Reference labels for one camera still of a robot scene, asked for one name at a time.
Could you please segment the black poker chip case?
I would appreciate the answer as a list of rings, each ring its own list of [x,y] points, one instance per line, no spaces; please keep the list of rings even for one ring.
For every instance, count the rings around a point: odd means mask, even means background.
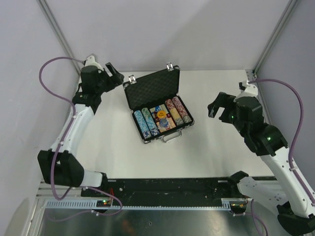
[[[129,81],[123,83],[127,104],[143,143],[147,144],[158,139],[161,139],[163,142],[167,143],[170,140],[167,140],[165,138],[166,136],[177,133],[180,137],[182,135],[183,129],[194,125],[194,118],[179,96],[180,72],[181,69],[178,65],[172,65],[172,63],[169,62],[166,69],[139,78],[135,78],[133,75],[131,75],[128,78]],[[167,99],[172,99],[175,96],[180,99],[191,118],[191,122],[177,125],[170,111],[166,107],[168,110],[168,114],[166,114],[166,116],[173,119],[176,127],[160,133],[157,136],[153,136],[151,134],[150,138],[144,139],[137,120],[134,116],[134,112],[138,110],[141,111],[143,108],[148,108],[150,110],[155,106],[159,106],[161,104],[165,105],[165,101]],[[151,116],[157,124],[157,116],[153,116],[152,114]]]

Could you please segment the orange big blind button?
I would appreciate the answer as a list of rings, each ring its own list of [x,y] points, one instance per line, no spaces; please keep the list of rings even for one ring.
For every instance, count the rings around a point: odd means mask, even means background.
[[[163,118],[166,118],[166,112],[164,110],[160,110],[157,112],[157,117],[159,119],[163,119]]]

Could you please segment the clear dealer button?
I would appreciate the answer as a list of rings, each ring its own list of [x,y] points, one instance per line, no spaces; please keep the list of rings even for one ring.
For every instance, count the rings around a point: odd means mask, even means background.
[[[167,118],[160,119],[159,125],[160,125],[160,127],[162,127],[162,128],[168,129],[168,128],[169,128],[168,119],[167,119]]]

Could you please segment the red card deck box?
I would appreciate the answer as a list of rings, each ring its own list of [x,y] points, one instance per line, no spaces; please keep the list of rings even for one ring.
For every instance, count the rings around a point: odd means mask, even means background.
[[[171,117],[168,117],[168,116],[163,117],[163,118],[157,117],[156,120],[157,120],[157,127],[160,133],[163,133],[167,130],[170,130],[176,127],[176,124],[174,123]]]

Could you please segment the blue card deck box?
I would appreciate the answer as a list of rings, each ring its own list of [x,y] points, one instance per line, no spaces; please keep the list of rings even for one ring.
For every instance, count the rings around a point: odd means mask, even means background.
[[[161,104],[159,106],[155,106],[150,109],[150,112],[153,116],[157,116],[159,111],[164,111],[165,114],[168,114],[168,110],[164,104]]]

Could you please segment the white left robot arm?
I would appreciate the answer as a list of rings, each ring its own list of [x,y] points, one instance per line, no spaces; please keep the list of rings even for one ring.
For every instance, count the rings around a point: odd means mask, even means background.
[[[81,69],[81,82],[70,100],[68,118],[48,150],[37,156],[45,183],[68,187],[92,187],[97,196],[108,193],[109,185],[103,181],[104,173],[88,171],[77,160],[77,150],[88,124],[95,116],[101,96],[123,83],[124,76],[111,63],[101,68],[95,62],[85,62]]]

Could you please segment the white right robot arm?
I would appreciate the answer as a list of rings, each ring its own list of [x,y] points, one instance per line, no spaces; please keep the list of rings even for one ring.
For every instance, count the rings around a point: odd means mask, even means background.
[[[264,121],[262,105],[256,97],[236,96],[220,92],[208,105],[208,116],[214,118],[224,109],[220,120],[232,124],[249,150],[261,158],[278,181],[281,190],[255,181],[239,171],[230,178],[227,192],[232,197],[248,196],[274,213],[278,222],[292,236],[315,230],[315,206],[289,165],[289,147],[281,131]]]

